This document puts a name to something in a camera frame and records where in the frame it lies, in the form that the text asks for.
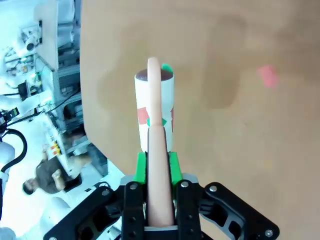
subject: person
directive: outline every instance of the person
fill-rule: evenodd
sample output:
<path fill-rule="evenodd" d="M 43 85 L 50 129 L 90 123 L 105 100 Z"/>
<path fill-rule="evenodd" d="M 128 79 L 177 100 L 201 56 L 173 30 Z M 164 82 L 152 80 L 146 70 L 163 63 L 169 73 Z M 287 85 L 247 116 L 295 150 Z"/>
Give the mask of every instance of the person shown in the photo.
<path fill-rule="evenodd" d="M 42 189 L 48 194 L 56 194 L 66 187 L 66 183 L 75 179 L 81 172 L 84 165 L 91 162 L 91 158 L 82 154 L 68 159 L 71 170 L 69 174 L 61 165 L 57 156 L 48 159 L 46 147 L 42 150 L 42 160 L 35 168 L 35 178 L 26 180 L 23 185 L 23 191 L 31 195 L 37 189 Z"/>

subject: floor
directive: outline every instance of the floor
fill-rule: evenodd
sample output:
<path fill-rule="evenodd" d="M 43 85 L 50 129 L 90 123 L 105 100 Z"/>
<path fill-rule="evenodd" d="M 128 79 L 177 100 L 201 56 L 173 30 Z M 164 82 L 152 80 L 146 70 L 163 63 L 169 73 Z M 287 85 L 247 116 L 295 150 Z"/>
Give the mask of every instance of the floor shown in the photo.
<path fill-rule="evenodd" d="M 45 142 L 45 134 L 41 126 L 41 116 L 36 117 L 32 122 L 25 121 L 14 126 L 27 139 L 28 150 L 25 158 L 10 170 L 3 198 L 3 214 L 0 226 L 13 229 L 16 235 L 23 240 L 34 240 L 41 237 L 39 236 L 41 232 L 39 232 L 37 223 L 52 197 L 62 198 L 71 208 L 74 208 L 87 196 L 84 194 L 84 190 L 101 179 L 100 174 L 89 164 L 81 172 L 83 180 L 81 186 L 68 193 L 59 192 L 50 195 L 37 190 L 33 195 L 26 195 L 22 191 L 22 184 L 26 179 L 35 176 L 35 168 L 41 160 L 41 149 Z M 8 135 L 3 140 L 15 147 L 16 155 L 20 154 L 23 146 L 17 137 Z M 113 189 L 116 189 L 122 177 L 122 172 L 110 162 L 109 175 L 103 180 L 107 181 Z"/>

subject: cardboard tube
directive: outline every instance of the cardboard tube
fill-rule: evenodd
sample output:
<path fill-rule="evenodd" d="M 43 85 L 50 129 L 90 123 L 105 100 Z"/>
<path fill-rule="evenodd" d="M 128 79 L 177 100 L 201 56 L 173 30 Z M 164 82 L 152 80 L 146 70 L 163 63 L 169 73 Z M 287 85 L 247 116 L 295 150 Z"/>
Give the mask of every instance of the cardboard tube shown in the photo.
<path fill-rule="evenodd" d="M 152 227 L 174 224 L 168 153 L 165 129 L 162 126 L 161 71 L 158 60 L 149 58 L 147 65 L 150 87 L 147 170 L 147 216 Z"/>
<path fill-rule="evenodd" d="M 143 152 L 148 152 L 148 130 L 150 126 L 150 85 L 148 69 L 139 71 L 134 76 L 136 108 L 139 123 L 140 145 Z M 165 129 L 166 149 L 173 146 L 175 76 L 172 71 L 161 68 L 161 108 L 162 125 Z"/>

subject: desk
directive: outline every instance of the desk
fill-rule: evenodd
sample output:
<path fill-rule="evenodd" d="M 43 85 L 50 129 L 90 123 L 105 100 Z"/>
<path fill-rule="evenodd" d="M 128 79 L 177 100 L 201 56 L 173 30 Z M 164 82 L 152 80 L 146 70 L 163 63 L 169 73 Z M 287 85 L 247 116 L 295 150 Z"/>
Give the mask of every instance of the desk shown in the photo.
<path fill-rule="evenodd" d="M 280 227 L 318 234 L 320 3 L 86 0 L 81 89 L 89 139 L 125 174 L 139 143 L 134 75 L 150 56 L 175 72 L 181 169 L 220 182 Z M 277 86 L 258 69 L 271 65 Z M 202 229 L 226 239 L 208 222 Z"/>

